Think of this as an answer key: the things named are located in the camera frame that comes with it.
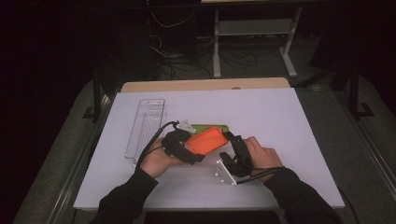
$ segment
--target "left hand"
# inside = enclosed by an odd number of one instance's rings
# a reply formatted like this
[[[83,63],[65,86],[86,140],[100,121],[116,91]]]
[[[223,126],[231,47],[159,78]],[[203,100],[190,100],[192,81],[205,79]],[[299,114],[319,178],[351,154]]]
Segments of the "left hand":
[[[165,171],[176,164],[183,164],[184,162],[176,157],[166,155],[161,147],[162,139],[157,139],[150,149],[145,159],[143,159],[140,168],[153,178],[161,176]]]

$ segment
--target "black cable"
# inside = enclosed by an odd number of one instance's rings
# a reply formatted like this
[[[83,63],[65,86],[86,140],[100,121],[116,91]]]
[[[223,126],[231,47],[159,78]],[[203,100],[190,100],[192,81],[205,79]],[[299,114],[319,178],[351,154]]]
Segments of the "black cable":
[[[146,147],[143,149],[142,153],[140,154],[139,160],[136,163],[136,167],[140,167],[142,164],[143,159],[147,156],[147,152],[149,151],[149,148],[152,146],[152,144],[157,140],[157,138],[160,136],[160,134],[163,132],[163,130],[170,124],[177,125],[178,122],[176,121],[170,121],[165,123],[155,134],[152,136],[151,140],[149,140],[148,144]]]
[[[263,176],[265,176],[265,175],[271,175],[271,174],[274,174],[274,173],[278,173],[278,172],[284,171],[285,169],[286,169],[286,168],[285,168],[284,166],[282,166],[282,167],[273,167],[273,168],[263,169],[264,172],[259,173],[259,174],[256,174],[256,175],[252,175],[252,176],[251,176],[250,178],[248,178],[248,179],[244,179],[244,180],[237,181],[236,184],[245,184],[245,183],[247,183],[247,182],[250,182],[250,181],[259,179],[259,178],[261,178],[261,177],[263,177]]]
[[[352,211],[353,217],[355,218],[356,224],[360,224],[359,218],[358,218],[358,214],[356,213],[356,210],[353,207],[352,202],[348,199],[347,195],[344,193],[343,190],[341,190],[340,187],[337,186],[337,188],[338,188],[338,191],[340,191],[340,193],[343,196],[343,198],[346,200],[346,203],[349,205],[350,210]]]

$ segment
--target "metal bracket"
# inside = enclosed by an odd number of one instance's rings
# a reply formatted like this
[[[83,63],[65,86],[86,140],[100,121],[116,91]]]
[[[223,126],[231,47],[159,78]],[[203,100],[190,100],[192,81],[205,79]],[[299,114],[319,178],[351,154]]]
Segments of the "metal bracket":
[[[218,176],[221,180],[221,183],[226,183],[230,185],[236,185],[236,181],[233,179],[233,176],[228,172],[227,168],[225,168],[222,160],[216,161],[218,167],[216,169],[216,176]]]

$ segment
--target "person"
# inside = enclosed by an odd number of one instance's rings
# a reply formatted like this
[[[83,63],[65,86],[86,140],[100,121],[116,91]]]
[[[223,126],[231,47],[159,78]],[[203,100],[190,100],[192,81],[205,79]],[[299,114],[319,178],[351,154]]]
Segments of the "person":
[[[252,175],[262,172],[262,169],[283,166],[276,151],[262,147],[255,137],[249,137],[245,143],[254,167],[259,168],[253,170]],[[172,165],[183,163],[166,155],[160,148],[161,139],[158,139],[151,146],[141,166],[136,167],[131,178],[125,184],[111,190],[101,200],[98,212],[91,223],[133,223],[133,220],[140,216],[145,200],[158,185],[155,178],[161,176]],[[292,170],[284,169],[284,172],[263,176],[259,181],[273,192],[279,206],[285,210],[284,216],[288,223],[342,223],[341,218],[320,195],[301,181]]]

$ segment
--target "white table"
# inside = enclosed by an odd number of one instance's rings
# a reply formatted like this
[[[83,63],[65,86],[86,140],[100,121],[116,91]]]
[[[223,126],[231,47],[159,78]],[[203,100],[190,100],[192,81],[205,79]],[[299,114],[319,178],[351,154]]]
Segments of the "white table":
[[[235,135],[254,135],[276,149],[286,167],[315,188],[332,207],[344,207],[294,89],[149,91],[119,93],[93,154],[74,207],[97,209],[100,200],[134,173],[124,158],[141,99],[166,101],[167,121],[227,124]],[[230,144],[203,162],[171,167],[148,196],[148,210],[266,210],[278,208],[259,182],[231,186],[215,176],[219,153],[233,155]]]

